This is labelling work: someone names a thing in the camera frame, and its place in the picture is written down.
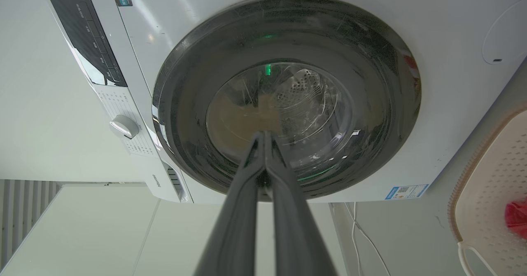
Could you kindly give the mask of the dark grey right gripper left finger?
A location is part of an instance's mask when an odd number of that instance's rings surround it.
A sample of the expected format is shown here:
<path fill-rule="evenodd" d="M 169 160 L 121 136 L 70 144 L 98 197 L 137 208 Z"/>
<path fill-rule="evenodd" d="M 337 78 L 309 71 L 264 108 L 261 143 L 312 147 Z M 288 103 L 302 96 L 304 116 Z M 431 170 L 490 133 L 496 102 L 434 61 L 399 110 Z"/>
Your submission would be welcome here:
<path fill-rule="evenodd" d="M 232 179 L 194 275 L 253 276 L 258 178 L 264 172 L 265 134 L 257 132 Z"/>

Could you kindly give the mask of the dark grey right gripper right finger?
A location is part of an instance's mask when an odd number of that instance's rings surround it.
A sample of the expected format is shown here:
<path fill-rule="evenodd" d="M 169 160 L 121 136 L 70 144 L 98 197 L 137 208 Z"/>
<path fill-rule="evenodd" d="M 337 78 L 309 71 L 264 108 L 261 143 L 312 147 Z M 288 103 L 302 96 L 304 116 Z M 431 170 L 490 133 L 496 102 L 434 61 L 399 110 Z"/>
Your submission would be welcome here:
<path fill-rule="evenodd" d="M 265 171 L 270 179 L 277 276 L 335 276 L 324 240 L 279 138 L 265 131 Z"/>

